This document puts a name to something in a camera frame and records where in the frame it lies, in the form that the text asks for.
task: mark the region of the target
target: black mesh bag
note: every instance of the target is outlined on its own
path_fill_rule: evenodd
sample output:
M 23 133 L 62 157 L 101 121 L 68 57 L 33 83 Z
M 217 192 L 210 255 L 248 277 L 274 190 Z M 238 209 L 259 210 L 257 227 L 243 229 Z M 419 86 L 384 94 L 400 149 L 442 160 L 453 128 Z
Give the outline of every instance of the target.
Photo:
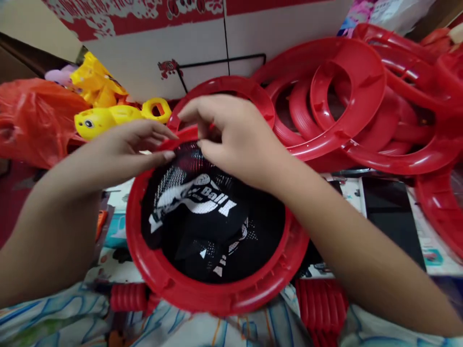
M 141 206 L 151 249 L 186 276 L 205 283 L 248 277 L 269 261 L 285 227 L 284 205 L 207 161 L 196 142 L 175 149 L 156 169 Z

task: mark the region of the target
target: pink toy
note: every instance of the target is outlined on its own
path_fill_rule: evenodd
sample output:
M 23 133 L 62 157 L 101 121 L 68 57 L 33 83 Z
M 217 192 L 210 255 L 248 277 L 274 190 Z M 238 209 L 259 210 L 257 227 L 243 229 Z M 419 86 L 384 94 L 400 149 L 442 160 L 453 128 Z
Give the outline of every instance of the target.
M 63 87 L 66 87 L 71 90 L 75 90 L 74 85 L 71 81 L 71 73 L 73 73 L 77 67 L 72 65 L 66 65 L 61 70 L 50 70 L 45 74 L 45 79 L 51 82 L 58 83 Z

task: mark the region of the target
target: blue patterned cloth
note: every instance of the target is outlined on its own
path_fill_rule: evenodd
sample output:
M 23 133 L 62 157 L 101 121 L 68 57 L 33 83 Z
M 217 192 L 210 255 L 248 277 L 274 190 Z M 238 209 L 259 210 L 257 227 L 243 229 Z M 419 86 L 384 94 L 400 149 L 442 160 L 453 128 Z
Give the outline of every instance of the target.
M 78 283 L 56 295 L 2 309 L 0 346 L 106 346 L 108 308 L 105 296 Z M 152 315 L 127 326 L 125 335 L 128 346 L 137 347 L 313 346 L 298 314 L 292 287 L 259 311 L 226 318 L 192 315 L 161 301 Z M 456 347 L 463 346 L 463 338 L 414 333 L 352 306 L 339 345 Z

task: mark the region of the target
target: yellow toy duck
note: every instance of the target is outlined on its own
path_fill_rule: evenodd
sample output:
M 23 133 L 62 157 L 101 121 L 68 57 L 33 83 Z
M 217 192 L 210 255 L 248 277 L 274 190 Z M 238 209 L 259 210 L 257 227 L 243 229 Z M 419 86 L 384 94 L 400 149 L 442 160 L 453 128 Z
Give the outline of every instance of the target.
M 157 107 L 160 116 L 156 117 L 152 113 L 153 107 Z M 113 107 L 96 107 L 74 116 L 74 124 L 79 135 L 90 141 L 102 134 L 113 126 L 124 124 L 137 119 L 152 119 L 160 123 L 167 123 L 172 111 L 164 99 L 153 98 L 143 104 L 139 109 L 128 106 L 118 105 Z

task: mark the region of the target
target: child's hand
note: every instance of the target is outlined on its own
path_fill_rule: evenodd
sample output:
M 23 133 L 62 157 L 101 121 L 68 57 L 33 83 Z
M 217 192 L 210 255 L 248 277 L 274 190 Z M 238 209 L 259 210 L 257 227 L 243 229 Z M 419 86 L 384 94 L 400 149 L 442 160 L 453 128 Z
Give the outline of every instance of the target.
M 165 139 L 177 137 L 154 120 L 135 120 L 117 126 L 82 146 L 55 166 L 47 176 L 68 194 L 83 195 L 121 184 L 145 170 L 172 160 L 172 151 L 155 151 Z

